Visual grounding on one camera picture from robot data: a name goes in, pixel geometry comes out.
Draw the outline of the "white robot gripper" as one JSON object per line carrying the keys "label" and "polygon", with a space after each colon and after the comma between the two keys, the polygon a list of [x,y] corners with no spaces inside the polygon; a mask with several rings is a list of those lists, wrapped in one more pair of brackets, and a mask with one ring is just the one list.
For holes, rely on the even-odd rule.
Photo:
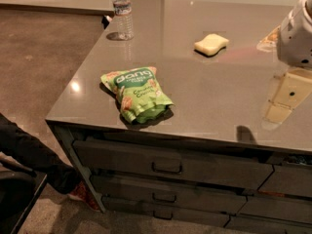
{"label": "white robot gripper", "polygon": [[256,45],[265,53],[274,52],[276,47],[278,59],[296,68],[273,78],[261,122],[269,131],[282,125],[312,94],[312,71],[304,69],[312,68],[312,0],[298,0],[281,26]]}

